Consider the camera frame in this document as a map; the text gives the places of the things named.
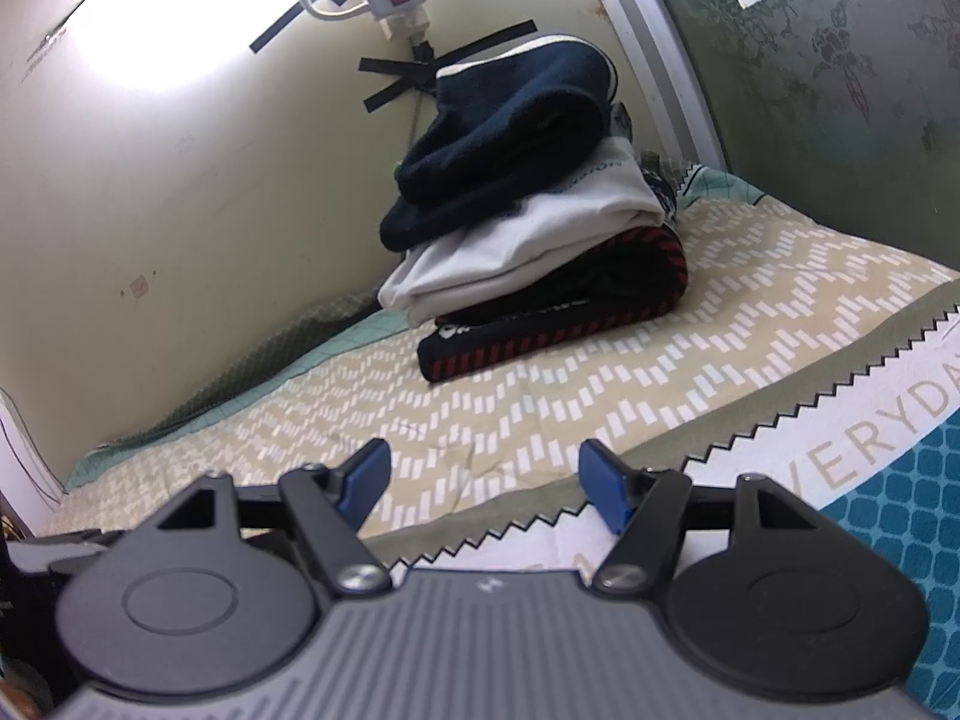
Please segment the navy white striped sweater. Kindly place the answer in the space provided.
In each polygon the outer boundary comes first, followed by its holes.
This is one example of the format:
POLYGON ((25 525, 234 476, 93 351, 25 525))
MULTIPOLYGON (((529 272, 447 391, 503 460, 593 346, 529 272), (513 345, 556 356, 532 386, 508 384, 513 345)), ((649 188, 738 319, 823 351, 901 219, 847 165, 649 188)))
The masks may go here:
POLYGON ((617 86, 605 52, 564 34, 439 70, 436 117, 395 170, 382 245, 415 249, 558 184, 607 137, 617 86))

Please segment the teal quilted blanket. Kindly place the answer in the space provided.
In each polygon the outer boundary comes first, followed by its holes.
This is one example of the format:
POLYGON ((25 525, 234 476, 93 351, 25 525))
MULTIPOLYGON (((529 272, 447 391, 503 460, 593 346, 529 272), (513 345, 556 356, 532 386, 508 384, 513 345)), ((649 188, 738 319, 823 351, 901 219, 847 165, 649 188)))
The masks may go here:
MULTIPOLYGON (((686 208, 699 199, 758 203, 766 193, 731 172, 706 164, 672 160, 654 151, 640 156, 647 183, 686 208)), ((402 314, 379 307, 371 289, 361 289, 321 302, 256 344, 207 380, 194 395, 174 406, 153 426, 94 447, 80 460, 65 483, 73 493, 121 465, 150 445, 196 433, 239 413, 287 380, 302 376, 329 359, 405 332, 402 314)))

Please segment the black red folded garment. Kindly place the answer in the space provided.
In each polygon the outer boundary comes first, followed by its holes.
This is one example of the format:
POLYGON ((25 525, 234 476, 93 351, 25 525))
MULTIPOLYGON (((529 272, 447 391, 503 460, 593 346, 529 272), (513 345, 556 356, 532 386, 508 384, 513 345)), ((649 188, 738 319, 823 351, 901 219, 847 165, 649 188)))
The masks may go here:
POLYGON ((446 382, 605 330, 669 314, 688 286, 673 227, 633 227, 501 298, 446 312, 420 341, 428 382, 446 382))

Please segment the white folded garment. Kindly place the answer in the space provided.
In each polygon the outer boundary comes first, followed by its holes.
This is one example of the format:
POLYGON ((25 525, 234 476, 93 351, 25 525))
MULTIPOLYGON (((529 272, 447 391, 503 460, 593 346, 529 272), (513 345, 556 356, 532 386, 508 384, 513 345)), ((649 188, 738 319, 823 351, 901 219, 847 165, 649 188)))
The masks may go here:
POLYGON ((377 300, 420 325, 516 293, 620 232, 662 226, 675 213, 672 190, 643 174, 630 140, 607 137, 514 210, 409 250, 377 300))

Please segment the sliding window frame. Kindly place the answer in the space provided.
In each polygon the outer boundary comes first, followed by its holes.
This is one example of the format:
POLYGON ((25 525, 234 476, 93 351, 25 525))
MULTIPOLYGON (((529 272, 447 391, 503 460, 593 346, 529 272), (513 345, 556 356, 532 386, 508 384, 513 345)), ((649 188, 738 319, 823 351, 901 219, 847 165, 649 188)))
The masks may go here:
POLYGON ((670 148, 958 260, 958 0, 604 0, 670 148))

